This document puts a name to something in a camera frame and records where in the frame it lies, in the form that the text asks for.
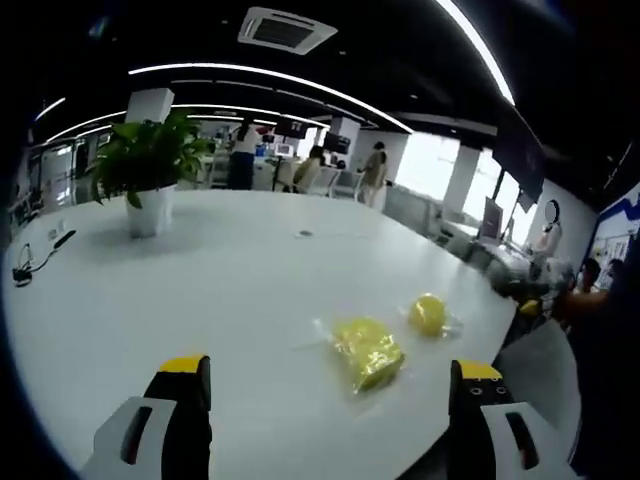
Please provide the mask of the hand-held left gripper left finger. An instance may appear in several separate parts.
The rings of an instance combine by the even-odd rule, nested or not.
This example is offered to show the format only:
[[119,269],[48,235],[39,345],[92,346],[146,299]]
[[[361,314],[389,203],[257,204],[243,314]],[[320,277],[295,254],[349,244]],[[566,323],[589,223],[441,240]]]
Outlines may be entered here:
[[96,431],[82,479],[208,479],[210,357],[166,361]]

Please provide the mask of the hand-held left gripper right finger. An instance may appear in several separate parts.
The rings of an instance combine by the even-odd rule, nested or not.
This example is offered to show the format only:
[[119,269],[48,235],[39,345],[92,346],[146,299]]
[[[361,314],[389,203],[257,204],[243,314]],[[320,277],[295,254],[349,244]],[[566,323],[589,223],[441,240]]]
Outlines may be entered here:
[[489,364],[451,362],[450,479],[576,479],[556,430]]

